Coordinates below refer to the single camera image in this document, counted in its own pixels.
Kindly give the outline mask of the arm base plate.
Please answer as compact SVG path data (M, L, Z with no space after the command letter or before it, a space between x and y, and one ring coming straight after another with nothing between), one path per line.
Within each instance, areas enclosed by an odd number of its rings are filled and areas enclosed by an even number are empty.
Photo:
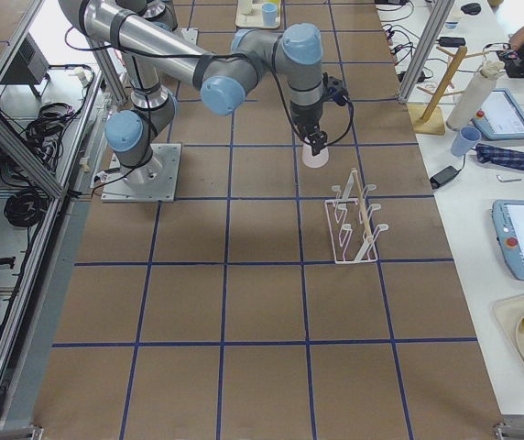
M124 179L118 170L109 173L102 187L105 203L173 202L180 166L181 143L153 143L152 159Z

